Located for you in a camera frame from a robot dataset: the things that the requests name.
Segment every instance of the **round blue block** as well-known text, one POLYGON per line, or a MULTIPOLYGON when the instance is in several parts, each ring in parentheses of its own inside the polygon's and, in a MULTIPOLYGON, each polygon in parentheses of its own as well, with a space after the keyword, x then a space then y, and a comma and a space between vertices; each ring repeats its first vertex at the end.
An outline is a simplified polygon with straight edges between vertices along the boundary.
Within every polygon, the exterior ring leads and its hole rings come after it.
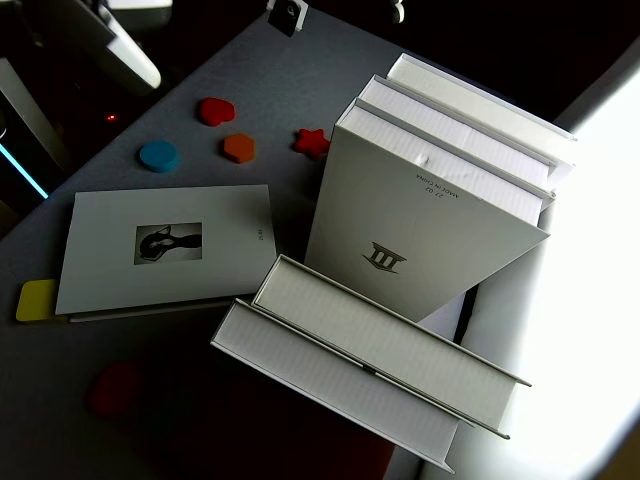
POLYGON ((138 156, 145 167, 157 173, 169 172, 180 163, 178 150, 167 142, 149 142, 140 149, 138 156))

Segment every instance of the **led light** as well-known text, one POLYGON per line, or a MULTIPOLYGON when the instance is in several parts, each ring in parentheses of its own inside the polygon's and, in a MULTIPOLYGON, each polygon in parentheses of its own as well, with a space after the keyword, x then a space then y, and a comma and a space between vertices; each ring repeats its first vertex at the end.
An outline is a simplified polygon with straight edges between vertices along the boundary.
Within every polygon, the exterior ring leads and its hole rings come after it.
POLYGON ((18 172, 20 173, 20 175, 22 175, 22 176, 25 178, 25 180, 26 180, 26 181, 27 181, 27 182, 29 182, 29 183, 31 184, 31 186, 32 186, 33 188, 35 188, 35 189, 36 189, 36 191, 37 191, 40 195, 42 195, 42 198, 45 198, 45 199, 46 199, 46 198, 48 198, 48 197, 49 197, 49 195, 47 195, 47 192, 45 192, 45 191, 40 187, 40 185, 38 185, 38 184, 36 183, 36 181, 35 181, 33 178, 31 178, 31 175, 29 175, 29 174, 27 173, 27 171, 26 171, 24 168, 22 168, 22 165, 20 165, 20 164, 18 163, 18 161, 17 161, 15 158, 13 158, 13 155, 11 155, 11 154, 9 153, 9 151, 8 151, 6 148, 4 148, 4 145, 2 145, 2 144, 0 144, 0 153, 2 153, 2 154, 5 156, 5 158, 6 158, 7 160, 9 160, 9 163, 11 163, 11 165, 13 165, 13 167, 14 167, 16 170, 18 170, 18 172))

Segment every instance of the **book lying flat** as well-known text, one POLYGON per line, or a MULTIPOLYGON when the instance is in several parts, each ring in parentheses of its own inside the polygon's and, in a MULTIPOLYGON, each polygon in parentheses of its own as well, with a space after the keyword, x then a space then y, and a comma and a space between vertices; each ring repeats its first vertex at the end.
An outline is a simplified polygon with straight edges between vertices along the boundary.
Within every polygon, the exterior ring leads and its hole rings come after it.
POLYGON ((306 265, 419 321, 548 237, 540 197, 366 108, 334 128, 306 265))
POLYGON ((502 437, 517 383, 468 350, 280 256, 253 306, 443 409, 502 437))
POLYGON ((552 167, 547 188, 554 189, 575 163, 575 137, 504 100, 432 65, 402 54, 387 78, 495 130, 552 167))
POLYGON ((296 392, 453 473, 445 458, 458 418, 236 302, 211 344, 296 392))
POLYGON ((394 82, 376 75, 358 98, 467 152, 485 169, 493 166, 493 171, 504 172, 509 180, 521 179, 546 188, 548 164, 467 125, 463 119, 454 118, 453 112, 394 82))
POLYGON ((275 258, 266 185, 77 193, 56 314, 253 294, 275 258))

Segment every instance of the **black logo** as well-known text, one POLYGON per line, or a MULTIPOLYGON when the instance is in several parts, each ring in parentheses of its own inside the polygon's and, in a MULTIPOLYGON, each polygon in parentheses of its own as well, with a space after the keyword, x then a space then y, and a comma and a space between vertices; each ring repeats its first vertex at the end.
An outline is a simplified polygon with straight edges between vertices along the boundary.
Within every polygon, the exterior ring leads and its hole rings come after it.
POLYGON ((373 244, 373 253, 370 257, 363 255, 371 265, 378 270, 384 270, 385 272, 398 273, 393 271, 393 266, 398 262, 404 262, 406 258, 401 257, 395 252, 392 252, 388 248, 384 248, 382 245, 378 245, 376 242, 373 244))

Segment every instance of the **table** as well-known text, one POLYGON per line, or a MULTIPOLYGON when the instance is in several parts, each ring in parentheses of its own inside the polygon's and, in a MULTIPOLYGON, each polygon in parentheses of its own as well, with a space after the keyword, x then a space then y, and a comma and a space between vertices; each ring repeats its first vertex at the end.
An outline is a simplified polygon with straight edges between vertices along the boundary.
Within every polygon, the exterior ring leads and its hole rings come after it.
MULTIPOLYGON (((315 10, 293 38, 262 17, 3 239, 1 478, 156 478, 158 469, 139 455, 138 445, 123 433, 126 428, 86 413, 86 390, 92 378, 114 360, 143 358, 160 368, 162 360, 158 359, 174 358, 171 355, 176 352, 184 360, 189 358, 184 352, 201 348, 206 356, 212 350, 208 339, 222 314, 162 315, 80 325, 15 322, 21 284, 59 277, 74 193, 267 183, 278 251, 302 259, 322 164, 290 149, 294 132, 323 128, 329 134, 371 75, 384 74, 401 52, 395 45, 315 10), (206 96, 233 102, 236 119, 217 128, 199 123, 195 106, 206 96), (255 139, 255 161, 236 165, 218 154, 224 137, 238 132, 255 139), (140 146, 151 140, 177 146, 183 159, 177 170, 156 174, 135 161, 140 146)), ((207 361, 202 360, 200 366, 194 366, 193 359, 186 361, 190 370, 174 372, 174 377, 181 380, 198 372, 206 378, 210 375, 207 361)), ((159 377, 164 378, 165 373, 162 370, 159 377)), ((218 381, 213 378, 212 384, 218 381)), ((260 447, 247 447, 247 460, 252 448, 260 447)))

